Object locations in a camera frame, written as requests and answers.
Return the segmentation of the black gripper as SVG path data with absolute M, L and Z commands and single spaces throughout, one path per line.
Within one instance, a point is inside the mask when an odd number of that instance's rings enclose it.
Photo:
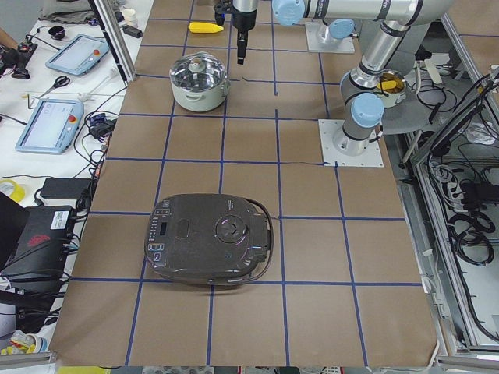
M 257 18 L 257 0 L 233 0 L 232 24 L 237 30 L 252 30 Z M 248 31 L 238 31 L 237 64 L 243 65 L 246 59 Z

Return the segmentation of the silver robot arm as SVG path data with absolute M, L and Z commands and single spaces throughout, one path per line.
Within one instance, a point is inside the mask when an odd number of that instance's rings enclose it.
M 273 1 L 276 20 L 291 26 L 302 19 L 369 19 L 383 22 L 362 58 L 369 70 L 382 70 L 410 26 L 430 23 L 443 16 L 452 1 Z
M 345 120 L 333 141 L 341 153 L 356 157 L 365 151 L 371 132 L 383 117 L 381 99 L 374 94 L 383 72 L 388 69 L 408 74 L 429 27 L 428 23 L 406 26 L 387 20 L 361 22 L 362 58 L 340 84 Z

